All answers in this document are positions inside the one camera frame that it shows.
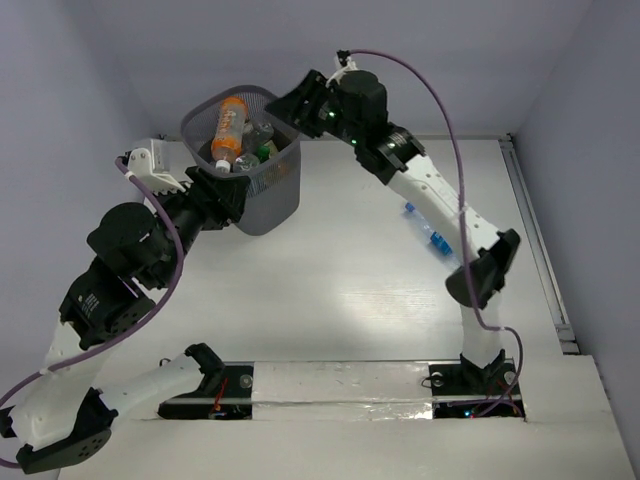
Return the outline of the crushed clear bottle white cap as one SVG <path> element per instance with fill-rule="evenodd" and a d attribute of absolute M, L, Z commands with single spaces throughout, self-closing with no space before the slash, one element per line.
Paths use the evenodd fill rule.
<path fill-rule="evenodd" d="M 250 120 L 243 128 L 242 146 L 245 150 L 255 150 L 271 140 L 274 133 L 271 123 Z"/>

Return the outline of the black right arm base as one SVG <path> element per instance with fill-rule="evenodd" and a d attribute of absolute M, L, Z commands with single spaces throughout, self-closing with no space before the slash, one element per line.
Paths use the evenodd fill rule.
<path fill-rule="evenodd" d="M 463 356 L 430 364 L 420 386 L 430 391 L 436 419 L 525 418 L 516 365 L 504 350 L 480 369 Z"/>

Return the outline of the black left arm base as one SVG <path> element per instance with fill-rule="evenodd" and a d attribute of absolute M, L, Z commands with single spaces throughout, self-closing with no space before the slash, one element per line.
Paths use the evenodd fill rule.
<path fill-rule="evenodd" d="M 185 354 L 200 366 L 198 387 L 162 402 L 158 415 L 165 420 L 251 420 L 253 362 L 224 363 L 205 343 L 192 344 Z"/>

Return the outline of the clear bottle blue label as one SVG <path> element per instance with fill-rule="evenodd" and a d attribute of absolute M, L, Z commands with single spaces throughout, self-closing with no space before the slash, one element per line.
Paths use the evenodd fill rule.
<path fill-rule="evenodd" d="M 232 171 L 234 173 L 244 173 L 257 168 L 260 165 L 261 161 L 256 155 L 252 153 L 245 153 L 235 159 Z"/>

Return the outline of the clear bottle light blue cap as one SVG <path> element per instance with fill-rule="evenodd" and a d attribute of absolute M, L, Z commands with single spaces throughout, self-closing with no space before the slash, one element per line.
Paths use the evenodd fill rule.
<path fill-rule="evenodd" d="M 426 218 L 410 202 L 404 205 L 403 217 L 411 226 L 412 232 L 441 264 L 453 271 L 460 266 L 460 261 L 453 253 L 444 237 L 433 229 Z"/>

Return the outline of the orange juice bottle brown cap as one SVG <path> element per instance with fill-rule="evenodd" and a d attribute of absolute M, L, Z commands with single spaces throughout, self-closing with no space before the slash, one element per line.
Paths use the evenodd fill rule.
<path fill-rule="evenodd" d="M 287 162 L 278 162 L 272 166 L 270 179 L 273 183 L 279 183 L 290 174 L 290 171 L 291 167 Z"/>

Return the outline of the long orange capped bottle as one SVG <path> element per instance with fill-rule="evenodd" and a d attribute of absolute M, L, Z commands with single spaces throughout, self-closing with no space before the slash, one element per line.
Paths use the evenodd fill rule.
<path fill-rule="evenodd" d="M 242 151 L 244 125 L 248 119 L 248 106 L 243 99 L 230 96 L 219 109 L 216 133 L 210 152 L 216 170 L 230 173 L 232 165 Z"/>

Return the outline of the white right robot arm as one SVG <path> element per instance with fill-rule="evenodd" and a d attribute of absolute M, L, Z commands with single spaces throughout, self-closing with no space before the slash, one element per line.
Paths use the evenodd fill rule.
<path fill-rule="evenodd" d="M 466 201 L 465 182 L 452 186 L 422 143 L 390 120 L 386 87 L 374 73 L 358 68 L 353 54 L 337 51 L 331 76 L 311 70 L 265 109 L 310 138 L 331 135 L 350 145 L 357 162 L 412 204 L 448 243 L 461 263 L 445 281 L 462 315 L 460 379 L 468 390 L 482 392 L 505 363 L 495 296 L 521 238 L 479 215 Z"/>

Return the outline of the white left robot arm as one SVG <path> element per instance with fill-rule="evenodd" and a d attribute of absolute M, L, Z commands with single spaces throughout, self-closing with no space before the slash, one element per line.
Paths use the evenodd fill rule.
<path fill-rule="evenodd" d="M 180 183 L 142 149 L 115 164 L 142 200 L 111 208 L 88 235 L 94 259 L 62 301 L 43 366 L 14 387 L 20 402 L 1 399 L 1 434 L 20 444 L 9 467 L 28 475 L 88 460 L 136 411 L 191 391 L 219 398 L 226 389 L 224 362 L 203 343 L 123 387 L 95 380 L 113 350 L 173 295 L 197 236 L 241 219 L 250 178 L 193 166 Z M 149 297 L 155 289 L 163 299 Z"/>

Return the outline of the green soda bottle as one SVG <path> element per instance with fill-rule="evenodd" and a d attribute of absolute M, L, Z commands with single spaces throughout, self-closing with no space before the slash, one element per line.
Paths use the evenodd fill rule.
<path fill-rule="evenodd" d="M 266 162 L 271 158 L 271 149 L 267 145 L 262 145 L 256 149 L 255 155 L 261 162 Z"/>

